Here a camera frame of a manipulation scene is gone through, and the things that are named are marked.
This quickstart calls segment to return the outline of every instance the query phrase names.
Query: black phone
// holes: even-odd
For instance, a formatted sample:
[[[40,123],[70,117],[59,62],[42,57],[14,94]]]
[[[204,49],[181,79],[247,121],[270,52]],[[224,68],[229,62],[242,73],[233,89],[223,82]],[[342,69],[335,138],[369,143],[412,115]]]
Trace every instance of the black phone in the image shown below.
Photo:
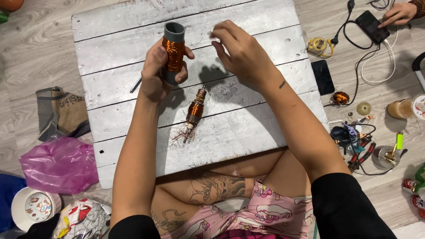
[[[312,63],[312,68],[320,95],[334,93],[335,87],[329,72],[328,63],[325,60],[315,61]]]
[[[356,19],[356,23],[377,45],[381,44],[390,35],[386,27],[378,28],[381,23],[369,11],[363,12]]]

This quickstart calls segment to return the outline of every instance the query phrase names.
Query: pink plastic bag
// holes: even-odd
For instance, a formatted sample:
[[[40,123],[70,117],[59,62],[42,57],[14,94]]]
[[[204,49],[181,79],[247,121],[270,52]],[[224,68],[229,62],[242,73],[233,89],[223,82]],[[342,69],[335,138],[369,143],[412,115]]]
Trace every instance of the pink plastic bag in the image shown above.
[[[27,185],[50,193],[78,194],[98,183],[93,146],[60,137],[19,158]]]

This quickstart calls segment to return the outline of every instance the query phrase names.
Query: pliers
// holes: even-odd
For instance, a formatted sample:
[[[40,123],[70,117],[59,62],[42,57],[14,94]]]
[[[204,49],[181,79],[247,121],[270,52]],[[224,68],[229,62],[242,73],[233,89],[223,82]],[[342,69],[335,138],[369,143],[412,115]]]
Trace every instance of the pliers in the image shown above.
[[[360,143],[360,146],[363,148],[372,141],[372,136],[366,136],[362,138],[362,142]],[[376,143],[371,143],[369,146],[369,149],[366,151],[366,153],[361,157],[358,158],[359,154],[354,154],[351,160],[348,162],[348,168],[350,169],[350,172],[354,172],[355,170],[360,168],[360,165],[368,159],[371,155],[373,150],[376,147]]]

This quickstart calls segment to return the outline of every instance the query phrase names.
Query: blue cloth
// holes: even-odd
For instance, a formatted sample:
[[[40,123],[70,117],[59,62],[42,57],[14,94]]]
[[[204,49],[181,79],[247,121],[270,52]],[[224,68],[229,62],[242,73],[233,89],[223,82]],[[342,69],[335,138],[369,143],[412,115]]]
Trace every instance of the blue cloth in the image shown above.
[[[15,226],[11,211],[13,197],[25,187],[25,179],[8,174],[0,174],[0,233]]]

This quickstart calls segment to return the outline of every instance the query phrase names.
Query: black sleeve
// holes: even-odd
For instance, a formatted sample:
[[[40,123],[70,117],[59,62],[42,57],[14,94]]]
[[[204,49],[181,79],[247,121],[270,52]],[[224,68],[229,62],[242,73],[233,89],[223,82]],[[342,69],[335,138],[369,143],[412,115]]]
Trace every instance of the black sleeve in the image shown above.
[[[321,176],[312,183],[312,196],[320,238],[397,239],[353,176]]]
[[[134,215],[119,221],[109,232],[109,239],[161,239],[155,223],[146,215]]]

